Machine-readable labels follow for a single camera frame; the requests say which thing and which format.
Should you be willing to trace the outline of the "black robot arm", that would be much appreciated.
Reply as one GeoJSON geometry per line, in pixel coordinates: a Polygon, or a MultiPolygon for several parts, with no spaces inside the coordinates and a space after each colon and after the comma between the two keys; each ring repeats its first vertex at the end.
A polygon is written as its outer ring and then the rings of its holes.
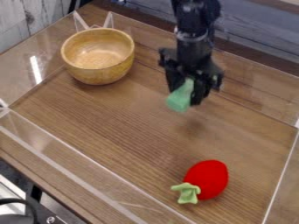
{"type": "Polygon", "coordinates": [[[225,70],[213,60],[219,0],[173,0],[177,18],[175,48],[161,48],[159,66],[170,89],[167,106],[185,112],[202,104],[211,90],[221,90],[225,70]]]}

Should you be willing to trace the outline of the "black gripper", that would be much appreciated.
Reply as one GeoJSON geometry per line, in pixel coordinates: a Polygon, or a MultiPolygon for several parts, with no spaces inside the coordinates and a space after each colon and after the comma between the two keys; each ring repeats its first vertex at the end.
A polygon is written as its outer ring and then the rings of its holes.
{"type": "Polygon", "coordinates": [[[202,104],[211,90],[221,91],[225,71],[213,60],[214,37],[178,38],[175,48],[159,49],[159,66],[166,71],[170,92],[195,79],[191,105],[202,104]]]}

